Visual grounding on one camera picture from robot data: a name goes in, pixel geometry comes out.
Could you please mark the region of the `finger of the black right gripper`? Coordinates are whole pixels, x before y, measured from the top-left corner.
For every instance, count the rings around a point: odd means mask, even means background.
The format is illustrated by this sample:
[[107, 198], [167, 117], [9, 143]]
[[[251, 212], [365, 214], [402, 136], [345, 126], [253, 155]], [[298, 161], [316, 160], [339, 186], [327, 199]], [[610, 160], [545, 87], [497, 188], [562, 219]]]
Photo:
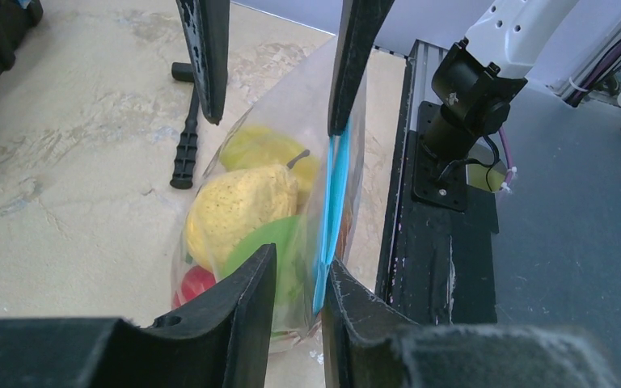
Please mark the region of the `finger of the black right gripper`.
[[220, 124], [226, 102], [230, 1], [177, 0], [204, 118]]
[[344, 133], [374, 40], [394, 0], [344, 0], [327, 116], [327, 134]]

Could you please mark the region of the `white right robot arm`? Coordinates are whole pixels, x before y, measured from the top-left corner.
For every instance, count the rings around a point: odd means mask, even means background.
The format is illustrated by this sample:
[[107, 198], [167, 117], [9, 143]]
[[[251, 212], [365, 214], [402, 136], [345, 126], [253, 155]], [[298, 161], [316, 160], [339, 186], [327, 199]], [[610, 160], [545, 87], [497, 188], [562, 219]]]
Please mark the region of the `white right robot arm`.
[[[203, 117], [219, 124], [226, 102], [230, 4], [177, 4]], [[370, 51], [392, 4], [345, 1], [328, 103], [327, 134], [345, 135]], [[440, 167], [438, 178], [469, 162], [481, 137], [496, 133], [526, 76], [572, 1], [496, 1], [468, 28], [437, 67], [432, 89], [441, 106], [427, 132], [425, 148]]]

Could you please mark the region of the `clear zip top bag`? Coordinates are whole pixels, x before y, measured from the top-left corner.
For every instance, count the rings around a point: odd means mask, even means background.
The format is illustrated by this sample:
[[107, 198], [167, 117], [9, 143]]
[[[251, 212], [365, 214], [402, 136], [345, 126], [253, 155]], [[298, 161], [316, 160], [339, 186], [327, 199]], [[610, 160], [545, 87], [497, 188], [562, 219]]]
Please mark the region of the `clear zip top bag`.
[[277, 252], [270, 352], [319, 328], [322, 283], [345, 261], [360, 204], [365, 88], [348, 127], [327, 135], [336, 40], [303, 59], [232, 126], [199, 182], [171, 274], [178, 308], [232, 275], [259, 247]]

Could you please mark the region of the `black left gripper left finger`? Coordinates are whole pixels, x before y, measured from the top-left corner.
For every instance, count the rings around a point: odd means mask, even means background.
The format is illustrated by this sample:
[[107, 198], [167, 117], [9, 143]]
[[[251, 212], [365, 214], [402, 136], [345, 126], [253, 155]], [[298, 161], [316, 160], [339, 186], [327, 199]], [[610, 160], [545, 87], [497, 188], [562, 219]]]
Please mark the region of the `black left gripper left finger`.
[[276, 248], [149, 327], [122, 318], [0, 318], [0, 387], [261, 387]]

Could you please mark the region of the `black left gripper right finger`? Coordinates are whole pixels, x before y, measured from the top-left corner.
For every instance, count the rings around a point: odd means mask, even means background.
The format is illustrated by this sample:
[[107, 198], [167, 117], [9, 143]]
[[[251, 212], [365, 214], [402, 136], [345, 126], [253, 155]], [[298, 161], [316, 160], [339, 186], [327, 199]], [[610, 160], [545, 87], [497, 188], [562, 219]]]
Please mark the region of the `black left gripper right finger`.
[[322, 311], [329, 387], [618, 387], [602, 348], [571, 327], [421, 325], [340, 262]]

